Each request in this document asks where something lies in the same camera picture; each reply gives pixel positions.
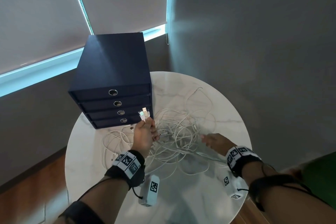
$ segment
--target marble tabletop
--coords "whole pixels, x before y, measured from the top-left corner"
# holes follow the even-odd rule
[[[194,77],[173,72],[151,72],[153,85],[153,109],[155,114],[164,108],[193,112],[203,110],[199,117],[211,110],[212,115],[204,119],[201,133],[220,133],[237,145],[251,148],[247,129],[233,105],[219,91]],[[123,126],[94,129],[86,117],[81,114],[71,132],[65,156],[65,180],[71,201],[77,200],[88,188],[97,183],[104,175],[105,168],[111,166],[111,153],[107,152],[102,160],[101,139],[109,131],[121,130]],[[119,150],[128,150],[124,144]],[[154,174],[168,176],[170,165],[163,166]],[[189,168],[199,169],[195,163]],[[201,174],[188,176],[178,169],[168,179],[160,182],[157,204],[146,207],[138,203],[130,190],[123,202],[116,223],[152,223],[152,224],[228,224],[239,212],[246,194],[241,199],[230,198],[224,189],[223,179],[228,169],[212,162],[210,168]]]

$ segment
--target floor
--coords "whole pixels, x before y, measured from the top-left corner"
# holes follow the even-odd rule
[[[0,223],[47,224],[69,205],[64,174],[65,155],[0,194]],[[268,224],[247,200],[232,224]]]

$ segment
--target wall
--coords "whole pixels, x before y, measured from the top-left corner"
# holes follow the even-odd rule
[[[224,94],[265,162],[336,150],[335,0],[173,1],[172,71]]]
[[[166,36],[145,42],[151,71],[169,71]],[[0,185],[64,148],[80,110],[68,95],[75,70],[0,98]]]

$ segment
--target white cable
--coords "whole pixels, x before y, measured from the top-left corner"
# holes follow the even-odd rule
[[[206,116],[204,117],[204,122],[205,120],[207,120],[207,117],[209,115],[213,116],[213,114],[211,113],[211,111],[213,110],[213,103],[211,99],[200,89],[202,88],[198,87],[189,97],[187,97],[184,103],[184,110],[165,108],[156,113],[155,117],[159,118],[158,121],[156,122],[157,131],[161,132],[161,134],[162,133],[166,133],[166,134],[164,136],[161,136],[161,139],[159,141],[156,141],[153,143],[153,146],[149,151],[149,157],[146,159],[146,162],[147,162],[147,160],[151,158],[151,160],[149,160],[149,163],[145,163],[146,170],[148,170],[148,168],[152,165],[154,160],[157,160],[158,162],[161,162],[162,164],[151,171],[147,171],[146,175],[157,171],[164,165],[169,165],[169,164],[175,164],[174,171],[169,176],[161,180],[167,179],[170,176],[172,176],[174,172],[177,170],[177,168],[186,175],[196,175],[196,174],[204,173],[209,169],[210,161],[219,162],[220,167],[227,167],[225,160],[221,158],[209,156],[208,154],[205,154],[198,150],[198,143],[200,143],[200,138],[199,138],[200,128],[199,128],[199,125],[197,124],[197,119],[193,116],[193,114],[196,112],[205,112]],[[196,93],[196,91],[201,91],[209,99],[209,101],[211,102],[210,111],[196,110],[190,113],[186,109],[187,101],[192,95]],[[214,118],[213,122],[215,123],[215,126],[216,126],[216,118],[214,116],[213,118]],[[122,131],[111,131],[105,134],[104,137],[102,137],[101,139],[101,144],[103,146],[101,147],[102,166],[105,169],[107,169],[106,163],[105,163],[106,150],[110,151],[113,154],[113,160],[114,160],[118,156],[118,154],[116,153],[118,146],[119,146],[119,151],[121,152],[120,144],[126,143],[129,146],[132,145],[131,140],[129,139],[129,136],[133,136],[133,134],[125,134]],[[116,145],[114,150],[110,150],[109,145],[116,138],[119,139],[119,143]],[[107,145],[104,144],[104,141],[106,139],[109,140]],[[181,165],[180,165],[180,162],[187,155],[192,155],[198,158],[202,158],[203,160],[207,162],[207,168],[205,170],[202,170],[196,173],[187,173],[181,168]]]

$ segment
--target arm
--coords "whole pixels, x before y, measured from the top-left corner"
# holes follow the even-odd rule
[[[202,136],[202,142],[223,156],[236,146],[220,134]],[[250,162],[243,167],[242,176],[248,186],[264,177],[261,167],[261,162]],[[279,174],[267,165],[264,165],[264,171],[267,176]],[[305,190],[298,184],[287,185]],[[275,186],[266,189],[260,195],[260,203],[273,223],[330,223],[336,219],[336,211],[329,205],[291,188]]]
[[[151,118],[148,118],[146,122],[140,121],[134,129],[132,150],[140,152],[146,158],[153,141],[158,139],[155,121]],[[104,177],[101,181],[103,182],[85,194],[80,201],[86,203],[104,223],[114,223],[129,186],[124,180],[109,177]],[[65,220],[63,217],[55,222],[55,224],[65,223],[73,224],[74,222],[70,219]]]

